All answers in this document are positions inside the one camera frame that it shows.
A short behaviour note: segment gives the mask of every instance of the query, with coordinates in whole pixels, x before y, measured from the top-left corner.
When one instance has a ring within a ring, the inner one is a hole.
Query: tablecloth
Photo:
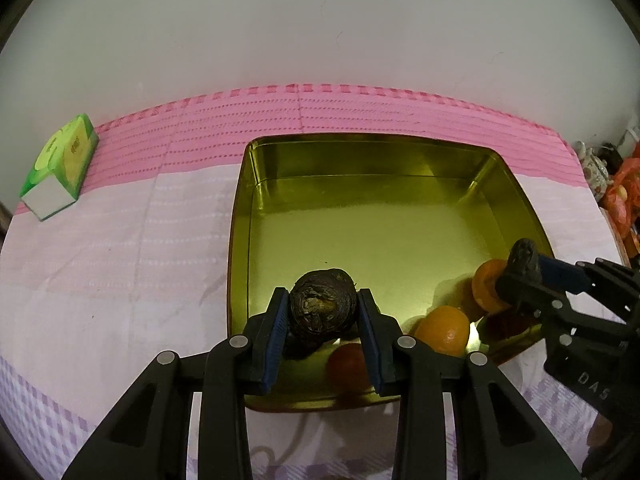
[[[44,222],[19,206],[0,255],[0,414],[46,480],[164,349],[226,337],[226,259],[244,146],[300,132],[386,132],[481,144],[508,163],[558,258],[619,261],[572,150],[553,130],[424,92],[330,84],[235,89],[97,128],[79,201]],[[595,302],[575,308],[606,316]],[[503,370],[579,466],[595,412],[542,369]],[[194,406],[188,476],[196,476]],[[247,413],[256,479],[390,478],[398,406]],[[449,478],[456,477],[449,432]]]

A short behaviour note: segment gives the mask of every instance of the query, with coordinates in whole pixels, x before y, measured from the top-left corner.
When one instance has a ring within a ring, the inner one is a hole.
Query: tissue box
[[[98,136],[85,114],[56,131],[40,152],[20,197],[40,220],[78,200]]]

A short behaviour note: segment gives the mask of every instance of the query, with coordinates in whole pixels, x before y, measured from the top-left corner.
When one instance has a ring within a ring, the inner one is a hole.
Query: orange
[[[439,306],[420,322],[414,336],[440,354],[461,357],[469,341],[469,318],[458,308]]]
[[[507,260],[489,260],[478,267],[471,281],[471,291],[480,307],[489,314],[498,314],[510,306],[498,297],[495,280],[507,267]]]
[[[371,387],[359,343],[338,346],[327,359],[325,371],[329,382],[343,393],[358,394]]]

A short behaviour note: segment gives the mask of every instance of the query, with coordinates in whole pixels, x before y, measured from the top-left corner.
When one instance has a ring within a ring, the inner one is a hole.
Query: gold tray
[[[234,203],[228,334],[263,312],[275,287],[291,290],[306,272],[331,267],[370,288],[407,333],[432,308],[467,301],[480,264],[507,258],[523,237],[552,256],[516,178],[487,148],[380,134],[256,139],[244,152]],[[480,344],[474,329],[468,349]],[[539,338],[514,344],[520,352]],[[335,344],[283,360],[272,393],[247,397],[247,405],[297,411],[387,401],[373,390],[346,399],[332,389],[324,366]]]

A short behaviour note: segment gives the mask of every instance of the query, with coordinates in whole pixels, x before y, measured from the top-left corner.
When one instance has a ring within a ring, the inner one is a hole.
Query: wall
[[[0,54],[0,201],[46,139],[243,86],[332,82],[436,92],[620,136],[640,47],[609,0],[35,0]]]

